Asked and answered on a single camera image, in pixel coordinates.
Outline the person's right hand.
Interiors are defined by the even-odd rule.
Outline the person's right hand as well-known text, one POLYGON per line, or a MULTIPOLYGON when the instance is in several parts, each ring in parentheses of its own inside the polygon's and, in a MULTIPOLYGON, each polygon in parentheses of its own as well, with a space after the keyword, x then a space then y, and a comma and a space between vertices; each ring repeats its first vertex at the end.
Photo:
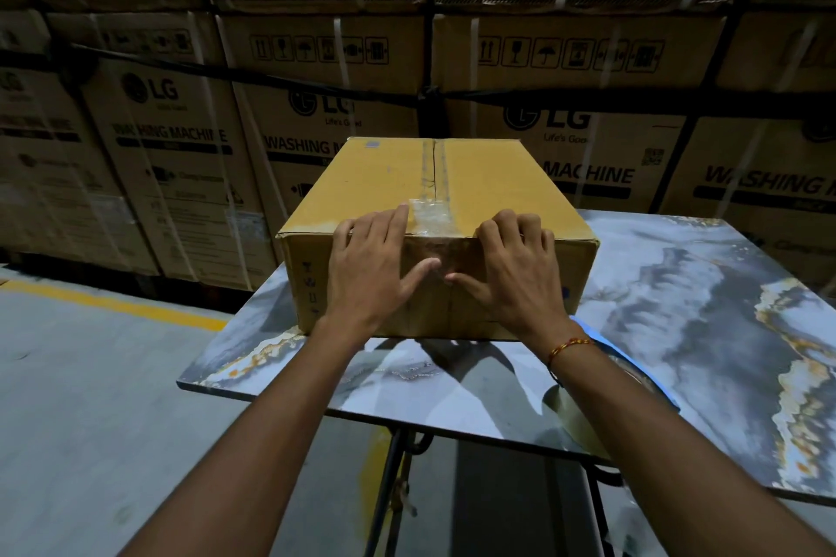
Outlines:
POLYGON ((502 246, 493 218, 481 223, 476 236, 481 242, 486 283, 492 289, 488 310, 517 341, 543 361, 553 351, 589 342, 589 337, 570 319, 563 302, 559 263, 543 262, 541 219, 537 214, 517 214, 524 245, 517 250, 502 246))

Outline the person's left hand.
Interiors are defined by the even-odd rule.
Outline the person's left hand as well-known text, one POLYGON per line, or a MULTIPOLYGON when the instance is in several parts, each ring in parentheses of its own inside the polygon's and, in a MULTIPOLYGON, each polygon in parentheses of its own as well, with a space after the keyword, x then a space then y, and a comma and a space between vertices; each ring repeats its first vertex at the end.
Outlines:
POLYGON ((373 212, 346 219, 354 220, 350 243, 339 262, 331 262, 330 253, 328 305, 313 329, 311 341, 330 340, 358 349, 407 302, 398 300, 397 288, 411 270, 401 273, 410 205, 404 202, 385 211, 392 211, 392 221, 384 250, 367 248, 373 212))

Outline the yellow-brown taped cardboard box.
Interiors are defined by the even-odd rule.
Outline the yellow-brown taped cardboard box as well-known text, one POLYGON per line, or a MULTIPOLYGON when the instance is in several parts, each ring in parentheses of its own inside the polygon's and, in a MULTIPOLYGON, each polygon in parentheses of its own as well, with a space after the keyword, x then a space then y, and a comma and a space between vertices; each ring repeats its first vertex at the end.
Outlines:
POLYGON ((328 263, 339 223, 410 204, 402 271, 437 257, 429 274, 377 337, 515 341, 450 271, 485 279, 478 226, 499 211, 538 214, 553 231, 563 298, 580 304, 600 240, 522 143, 511 139, 350 138, 313 184, 277 237, 297 326, 313 330, 326 311, 328 263))

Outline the person's right forearm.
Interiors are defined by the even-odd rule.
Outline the person's right forearm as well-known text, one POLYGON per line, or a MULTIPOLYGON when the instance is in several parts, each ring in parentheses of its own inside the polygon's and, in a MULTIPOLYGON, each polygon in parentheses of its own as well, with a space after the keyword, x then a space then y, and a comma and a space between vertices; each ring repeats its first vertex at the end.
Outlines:
POLYGON ((836 557, 835 545, 590 341, 553 351, 544 363, 669 557, 836 557))

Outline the person's left forearm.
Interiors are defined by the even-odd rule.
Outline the person's left forearm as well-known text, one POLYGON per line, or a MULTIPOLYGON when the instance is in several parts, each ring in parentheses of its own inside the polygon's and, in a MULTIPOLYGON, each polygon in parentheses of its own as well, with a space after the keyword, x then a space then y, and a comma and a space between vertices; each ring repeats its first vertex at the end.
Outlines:
POLYGON ((320 319, 118 557, 267 557, 329 401, 373 333, 320 319))

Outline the blue-rimmed packing tape roll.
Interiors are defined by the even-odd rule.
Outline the blue-rimmed packing tape roll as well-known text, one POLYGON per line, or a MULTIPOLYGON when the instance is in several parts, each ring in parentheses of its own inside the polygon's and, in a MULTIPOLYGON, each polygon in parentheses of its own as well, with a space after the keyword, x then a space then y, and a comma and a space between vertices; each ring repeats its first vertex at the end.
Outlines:
MULTIPOLYGON (((658 396, 673 411, 676 413, 681 411, 681 407, 674 399, 673 394, 640 362, 579 317, 572 315, 571 319, 623 372, 640 383, 649 392, 658 396)), ((606 461, 611 459, 589 421, 563 386, 555 383, 543 395, 543 404, 557 414, 563 429, 572 441, 582 449, 583 453, 603 458, 606 461)))

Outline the stack of large appliance cartons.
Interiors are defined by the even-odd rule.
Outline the stack of large appliance cartons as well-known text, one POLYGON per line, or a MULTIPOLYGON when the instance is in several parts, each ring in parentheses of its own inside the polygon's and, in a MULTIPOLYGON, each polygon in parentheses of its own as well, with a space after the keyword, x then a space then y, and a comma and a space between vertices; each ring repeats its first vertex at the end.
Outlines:
MULTIPOLYGON (((299 81, 256 76, 223 59, 210 36, 216 15, 326 15, 335 40, 350 14, 418 13, 488 16, 603 16, 609 36, 605 73, 569 95, 596 115, 589 123, 588 164, 599 142, 600 115, 612 100, 655 101, 636 83, 681 80, 695 90, 662 89, 685 116, 674 135, 661 189, 642 214, 662 214, 673 164, 702 114, 767 120, 836 115, 836 0, 140 0, 139 20, 97 20, 76 0, 54 10, 41 0, 0 0, 0 252, 49 256, 119 269, 137 278, 165 276, 253 291, 283 260, 275 236, 283 221, 256 220, 256 190, 236 99, 219 79, 287 86, 299 81)), ((576 208, 586 170, 573 198, 576 208)), ((769 257, 836 302, 836 219, 783 213, 735 225, 769 257)))

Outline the black metal table frame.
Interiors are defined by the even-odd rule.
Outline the black metal table frame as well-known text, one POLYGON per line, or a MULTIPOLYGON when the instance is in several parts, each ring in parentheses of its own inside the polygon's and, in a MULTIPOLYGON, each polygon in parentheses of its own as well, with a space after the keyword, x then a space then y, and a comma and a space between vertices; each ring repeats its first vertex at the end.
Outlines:
MULTIPOLYGON (((375 557, 388 514, 391 515, 391 522, 386 538, 384 557, 394 557, 399 539, 401 519, 404 511, 411 505, 408 496, 412 458, 426 453, 435 439, 435 432, 433 431, 414 429, 402 423, 387 423, 386 428, 391 434, 391 440, 384 460, 380 487, 374 503, 363 557, 375 557)), ((605 470, 603 468, 605 463, 600 458, 581 457, 579 455, 567 456, 549 451, 539 451, 538 454, 549 460, 567 461, 582 468, 590 492, 592 518, 603 557, 630 557, 626 552, 618 549, 609 538, 610 527, 605 517, 603 499, 600 493, 601 485, 623 488, 624 480, 621 474, 614 469, 605 470)))

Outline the black rack frame bars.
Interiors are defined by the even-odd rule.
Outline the black rack frame bars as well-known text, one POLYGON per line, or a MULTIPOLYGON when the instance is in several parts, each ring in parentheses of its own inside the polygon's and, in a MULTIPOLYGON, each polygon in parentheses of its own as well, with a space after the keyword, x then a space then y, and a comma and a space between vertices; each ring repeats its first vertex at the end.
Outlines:
MULTIPOLYGON (((70 10, 68 0, 41 0, 70 10)), ((140 0, 76 0, 97 20, 139 20, 128 7, 140 0)), ((155 0, 157 3, 174 0, 155 0)), ((139 10, 147 12, 150 0, 139 10)), ((326 15, 241 15, 211 18, 210 36, 223 59, 206 66, 238 67, 256 76, 299 81, 287 86, 219 79, 236 99, 238 131, 247 136, 256 190, 256 220, 283 221, 345 139, 369 132, 397 137, 450 133, 519 138, 555 185, 573 198, 586 170, 580 203, 590 209, 646 212, 672 166, 684 123, 661 90, 695 90, 684 65, 670 65, 674 83, 636 83, 655 101, 612 100, 600 115, 599 142, 584 164, 590 120, 569 95, 591 89, 605 73, 609 36, 605 18, 418 13, 350 14, 335 40, 326 15)), ((744 152, 758 135, 753 118, 702 114, 661 201, 663 214, 718 214, 735 225, 778 219, 783 213, 836 219, 836 115, 767 120, 744 168, 744 152)))

